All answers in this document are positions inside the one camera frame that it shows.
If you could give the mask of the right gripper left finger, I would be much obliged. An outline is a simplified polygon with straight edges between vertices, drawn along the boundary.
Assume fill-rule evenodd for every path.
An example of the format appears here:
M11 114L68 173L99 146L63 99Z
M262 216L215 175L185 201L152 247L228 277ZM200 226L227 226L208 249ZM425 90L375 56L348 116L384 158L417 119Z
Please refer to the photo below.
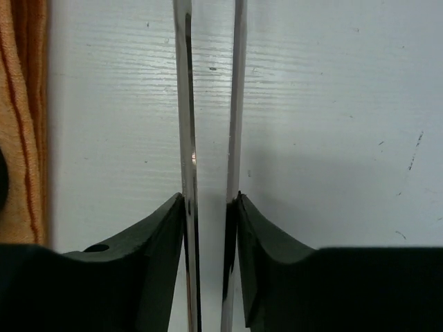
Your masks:
M2 331L167 331L184 199L83 251L1 246Z

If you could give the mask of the metal serving tongs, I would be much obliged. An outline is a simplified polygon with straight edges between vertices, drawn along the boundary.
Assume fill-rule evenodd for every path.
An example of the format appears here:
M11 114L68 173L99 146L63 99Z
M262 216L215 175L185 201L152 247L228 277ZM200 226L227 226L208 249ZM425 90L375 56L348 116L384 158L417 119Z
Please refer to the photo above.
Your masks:
M201 287L197 202L197 155L192 72L192 3L174 1L174 31L177 65L177 102L181 153L181 185L186 211L186 284L188 329L201 331ZM232 331L237 245L236 205L239 197L242 115L246 68L247 2L235 2L233 68L230 96L224 267L221 301L221 331Z

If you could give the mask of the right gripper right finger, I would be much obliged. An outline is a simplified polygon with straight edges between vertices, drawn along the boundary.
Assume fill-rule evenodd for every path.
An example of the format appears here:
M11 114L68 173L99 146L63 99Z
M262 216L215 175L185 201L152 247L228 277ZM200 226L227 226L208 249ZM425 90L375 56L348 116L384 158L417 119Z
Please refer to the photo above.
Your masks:
M244 194L227 206L251 331L441 331L442 249L311 248Z

